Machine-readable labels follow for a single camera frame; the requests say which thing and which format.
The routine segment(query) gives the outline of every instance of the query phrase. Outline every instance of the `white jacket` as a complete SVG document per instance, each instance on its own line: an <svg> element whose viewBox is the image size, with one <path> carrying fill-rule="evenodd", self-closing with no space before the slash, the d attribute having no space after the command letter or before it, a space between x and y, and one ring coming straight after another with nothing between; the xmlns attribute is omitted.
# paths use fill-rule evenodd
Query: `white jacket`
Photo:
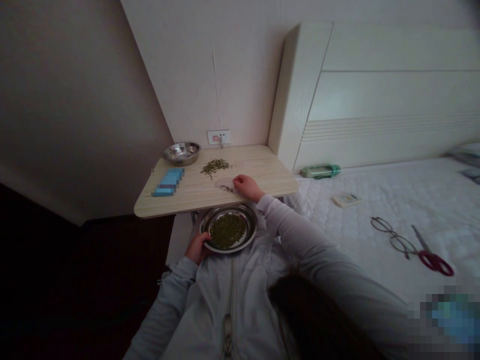
<svg viewBox="0 0 480 360"><path fill-rule="evenodd" d="M234 359L286 359L267 290L291 264L329 294L384 355L406 359L407 304L287 205L265 195L256 207L264 216L258 216L249 246L211 255L200 266L183 257L163 275L124 359L222 359L226 352Z"/></svg>

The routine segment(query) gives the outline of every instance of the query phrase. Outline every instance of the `eyeglasses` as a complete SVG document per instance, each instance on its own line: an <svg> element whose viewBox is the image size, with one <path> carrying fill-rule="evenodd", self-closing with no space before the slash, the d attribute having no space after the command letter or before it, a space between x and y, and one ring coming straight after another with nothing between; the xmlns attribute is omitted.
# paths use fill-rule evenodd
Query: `eyeglasses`
<svg viewBox="0 0 480 360"><path fill-rule="evenodd" d="M407 258L408 260L410 260L409 254L416 255L418 253L417 249L410 241L408 241L403 236L398 235L394 231L392 225L390 225L387 221L383 220L381 217L372 217L370 224L382 233L389 233L391 235L390 244L395 248L395 250L404 253L405 258Z"/></svg>

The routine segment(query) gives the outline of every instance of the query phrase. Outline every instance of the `pixelated object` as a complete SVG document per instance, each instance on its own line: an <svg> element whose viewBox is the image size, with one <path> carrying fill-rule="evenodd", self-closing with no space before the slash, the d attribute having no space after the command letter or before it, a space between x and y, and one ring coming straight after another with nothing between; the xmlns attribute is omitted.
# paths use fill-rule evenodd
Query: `pixelated object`
<svg viewBox="0 0 480 360"><path fill-rule="evenodd" d="M184 168L169 168L161 179L152 196L173 196L180 185L180 180L185 175Z"/></svg>

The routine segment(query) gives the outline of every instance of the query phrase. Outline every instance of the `bed sheet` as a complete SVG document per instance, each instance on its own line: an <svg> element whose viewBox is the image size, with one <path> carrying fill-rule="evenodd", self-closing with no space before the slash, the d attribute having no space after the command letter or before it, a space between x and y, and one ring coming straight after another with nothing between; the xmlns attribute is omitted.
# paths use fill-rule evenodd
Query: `bed sheet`
<svg viewBox="0 0 480 360"><path fill-rule="evenodd" d="M480 275L480 186L459 171L471 167L452 158L343 169L322 180L297 176L299 190L285 203L315 223L375 280L406 301L444 293L444 286L468 284ZM333 196L355 193L362 202L340 208ZM455 276L431 271L417 256L410 260L375 230L371 217L387 220L399 235L446 260Z"/></svg>

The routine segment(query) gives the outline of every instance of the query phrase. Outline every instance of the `headboard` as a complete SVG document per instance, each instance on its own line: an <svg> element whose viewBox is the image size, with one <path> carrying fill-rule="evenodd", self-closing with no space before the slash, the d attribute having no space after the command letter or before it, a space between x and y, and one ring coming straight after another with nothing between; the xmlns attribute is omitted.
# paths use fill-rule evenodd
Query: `headboard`
<svg viewBox="0 0 480 360"><path fill-rule="evenodd" d="M268 146L293 171L444 154L480 139L480 32L302 23L287 36Z"/></svg>

